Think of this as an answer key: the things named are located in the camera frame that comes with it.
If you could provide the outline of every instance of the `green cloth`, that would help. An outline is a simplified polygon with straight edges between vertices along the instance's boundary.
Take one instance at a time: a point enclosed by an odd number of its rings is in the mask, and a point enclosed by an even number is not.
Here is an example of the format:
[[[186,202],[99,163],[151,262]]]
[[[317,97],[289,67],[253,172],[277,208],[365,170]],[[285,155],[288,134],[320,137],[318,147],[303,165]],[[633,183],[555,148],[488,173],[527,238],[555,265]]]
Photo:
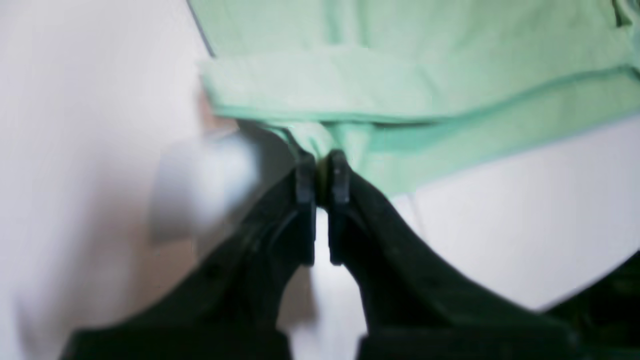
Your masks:
[[[637,0],[191,0],[217,114],[387,195],[640,110]]]

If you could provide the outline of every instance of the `black clamp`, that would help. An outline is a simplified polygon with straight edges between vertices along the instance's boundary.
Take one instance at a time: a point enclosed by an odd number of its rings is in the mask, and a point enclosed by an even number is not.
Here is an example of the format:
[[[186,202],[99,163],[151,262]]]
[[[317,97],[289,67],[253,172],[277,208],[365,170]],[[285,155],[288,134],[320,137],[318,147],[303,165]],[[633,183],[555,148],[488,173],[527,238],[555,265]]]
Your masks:
[[[584,332],[558,320],[576,316],[573,307],[537,315],[468,280],[351,170],[343,152],[329,155],[321,181],[313,156],[297,158],[169,295],[120,325],[77,331],[63,359],[290,359],[275,325],[287,282],[314,263],[316,193],[329,214],[331,262],[346,266],[360,287],[368,335],[359,359],[638,358],[602,347],[592,356],[580,344]]]

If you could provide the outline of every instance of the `black plastic part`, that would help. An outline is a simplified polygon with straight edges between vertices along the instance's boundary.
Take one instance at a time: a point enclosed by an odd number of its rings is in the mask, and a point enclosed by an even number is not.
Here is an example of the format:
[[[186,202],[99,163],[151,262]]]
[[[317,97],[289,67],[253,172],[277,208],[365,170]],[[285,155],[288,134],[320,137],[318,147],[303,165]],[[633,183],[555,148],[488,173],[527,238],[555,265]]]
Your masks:
[[[547,313],[572,324],[594,359],[640,359],[640,252]]]
[[[316,235],[316,164],[298,155],[236,233],[169,295],[115,327],[77,331],[63,358],[289,359],[275,330],[280,299],[296,269],[313,265]]]
[[[573,359],[577,337],[468,280],[433,252],[344,154],[328,161],[332,263],[360,287],[359,359]]]
[[[277,331],[228,327],[130,327],[83,331],[64,359],[282,359],[289,360],[286,336]]]

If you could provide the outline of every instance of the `white surface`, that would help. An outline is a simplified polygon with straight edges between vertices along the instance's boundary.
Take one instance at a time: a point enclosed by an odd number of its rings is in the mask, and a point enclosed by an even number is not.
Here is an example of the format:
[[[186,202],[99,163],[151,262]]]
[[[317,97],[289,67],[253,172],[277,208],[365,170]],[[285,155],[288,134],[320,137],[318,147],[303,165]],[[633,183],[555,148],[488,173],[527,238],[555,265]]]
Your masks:
[[[152,183],[162,154],[198,133],[203,56],[183,0],[0,1],[0,359],[53,359],[74,327],[140,306]],[[186,168],[200,175],[173,184],[199,199],[199,233],[251,200],[260,158],[243,138],[194,143]],[[394,202],[468,276],[539,308],[638,248],[639,160],[635,119]],[[316,265],[287,289],[280,326],[296,359],[352,359],[358,289],[329,264],[320,217]]]

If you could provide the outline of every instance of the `light green towel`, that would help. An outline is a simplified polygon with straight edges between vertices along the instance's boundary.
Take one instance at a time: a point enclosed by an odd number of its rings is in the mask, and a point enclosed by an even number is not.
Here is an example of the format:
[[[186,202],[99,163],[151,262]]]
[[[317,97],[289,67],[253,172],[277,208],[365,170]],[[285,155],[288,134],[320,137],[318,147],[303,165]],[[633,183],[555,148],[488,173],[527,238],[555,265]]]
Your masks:
[[[640,110],[637,0],[191,0],[224,117],[387,195]]]

